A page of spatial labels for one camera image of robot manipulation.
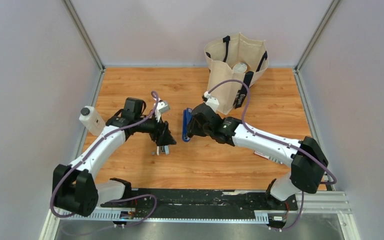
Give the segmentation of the light grey white stapler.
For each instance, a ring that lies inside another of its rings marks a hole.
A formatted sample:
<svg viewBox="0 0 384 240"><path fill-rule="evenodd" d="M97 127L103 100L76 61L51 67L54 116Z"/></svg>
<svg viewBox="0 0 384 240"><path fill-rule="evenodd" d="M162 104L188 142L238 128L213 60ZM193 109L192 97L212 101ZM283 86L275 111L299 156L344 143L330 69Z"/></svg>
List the light grey white stapler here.
<svg viewBox="0 0 384 240"><path fill-rule="evenodd" d="M164 153L164 146L157 146L157 147L156 147L156 152L155 152L155 154L156 154L157 156L160 156L160 155L165 154L165 153Z"/></svg>

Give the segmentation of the blue black stapler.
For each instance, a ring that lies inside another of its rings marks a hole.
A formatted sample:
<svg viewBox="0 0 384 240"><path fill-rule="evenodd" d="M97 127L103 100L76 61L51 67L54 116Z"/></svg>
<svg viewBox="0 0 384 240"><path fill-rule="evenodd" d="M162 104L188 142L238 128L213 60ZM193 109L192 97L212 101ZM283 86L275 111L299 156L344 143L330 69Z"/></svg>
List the blue black stapler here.
<svg viewBox="0 0 384 240"><path fill-rule="evenodd" d="M188 124L192 119L192 109L191 108L186 108L183 111L183 118L182 118L182 140L184 142L189 142L190 137L188 137Z"/></svg>

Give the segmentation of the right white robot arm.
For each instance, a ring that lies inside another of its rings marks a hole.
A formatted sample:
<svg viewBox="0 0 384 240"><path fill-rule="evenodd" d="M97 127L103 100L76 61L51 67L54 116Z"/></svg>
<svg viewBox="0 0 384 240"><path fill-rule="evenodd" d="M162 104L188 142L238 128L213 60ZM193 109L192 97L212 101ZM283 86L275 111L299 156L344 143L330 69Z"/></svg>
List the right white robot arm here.
<svg viewBox="0 0 384 240"><path fill-rule="evenodd" d="M222 118L205 103L191 111L186 129L189 138L210 137L219 144L251 149L290 167L290 172L273 180L266 190L265 203L273 210L298 192L315 194L323 183L329 162L312 137L298 140L274 135L235 117Z"/></svg>

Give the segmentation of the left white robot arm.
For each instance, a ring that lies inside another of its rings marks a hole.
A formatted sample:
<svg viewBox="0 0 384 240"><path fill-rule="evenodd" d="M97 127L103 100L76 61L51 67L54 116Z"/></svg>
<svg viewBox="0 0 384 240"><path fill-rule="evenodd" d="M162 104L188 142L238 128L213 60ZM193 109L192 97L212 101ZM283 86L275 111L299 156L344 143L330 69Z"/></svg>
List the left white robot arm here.
<svg viewBox="0 0 384 240"><path fill-rule="evenodd" d="M170 110L167 101L152 93L155 103L145 115L146 103L142 99L128 97L124 107L107 120L95 141L68 165L59 164L53 171L50 210L58 218L56 208L88 217L102 204L117 203L128 207L133 201L131 183L113 177L106 183L96 184L95 178L109 157L133 134L149 134L157 148L176 145L169 123L162 114Z"/></svg>

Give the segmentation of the red white staples box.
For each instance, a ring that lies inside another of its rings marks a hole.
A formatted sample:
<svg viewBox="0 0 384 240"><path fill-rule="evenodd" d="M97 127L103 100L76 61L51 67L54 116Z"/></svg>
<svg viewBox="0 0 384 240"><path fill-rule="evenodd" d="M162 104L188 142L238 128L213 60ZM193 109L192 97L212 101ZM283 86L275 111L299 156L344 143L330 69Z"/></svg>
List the red white staples box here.
<svg viewBox="0 0 384 240"><path fill-rule="evenodd" d="M267 159L267 160L270 160L270 161L272 161L272 162L274 162L274 163L277 163L277 164L280 164L280 165L283 164L280 160L278 160L278 159L276 159L276 158L273 158L272 156L263 154L263 153L261 153L261 152L254 151L254 154L257 155L257 156L260 156L260 157L262 157L262 158L265 158L265 159Z"/></svg>

